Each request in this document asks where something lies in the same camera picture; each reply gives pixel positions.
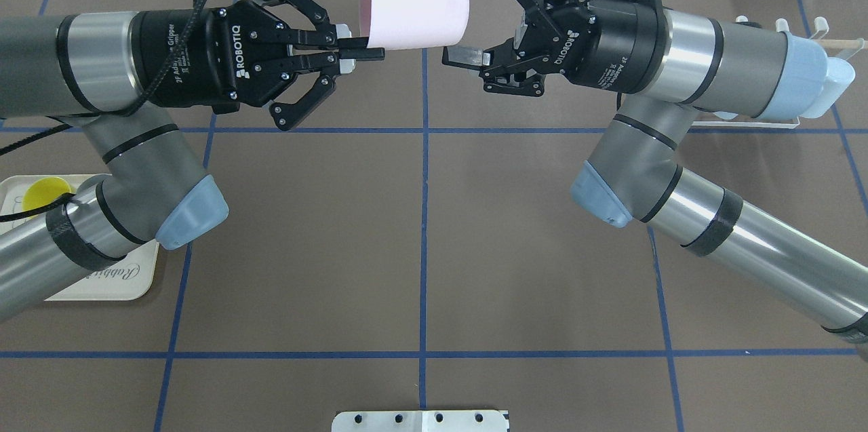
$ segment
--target blue joint cover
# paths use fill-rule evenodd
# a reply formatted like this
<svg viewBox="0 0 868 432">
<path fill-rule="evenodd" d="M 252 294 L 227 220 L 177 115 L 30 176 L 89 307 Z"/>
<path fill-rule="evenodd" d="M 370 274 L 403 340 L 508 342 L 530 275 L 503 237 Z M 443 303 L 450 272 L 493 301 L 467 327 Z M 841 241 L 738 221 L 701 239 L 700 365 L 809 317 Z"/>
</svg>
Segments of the blue joint cover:
<svg viewBox="0 0 868 432">
<path fill-rule="evenodd" d="M 174 207 L 154 238 L 168 250 L 178 249 L 220 225 L 227 216 L 229 206 L 209 174 Z"/>
<path fill-rule="evenodd" d="M 823 90 L 828 58 L 823 47 L 811 39 L 787 36 L 787 59 L 778 88 L 766 110 L 757 119 L 793 120 L 805 113 Z"/>
<path fill-rule="evenodd" d="M 630 210 L 620 202 L 618 196 L 588 161 L 585 161 L 582 171 L 573 182 L 570 194 L 580 207 L 609 225 L 622 229 L 633 220 Z"/>
</svg>

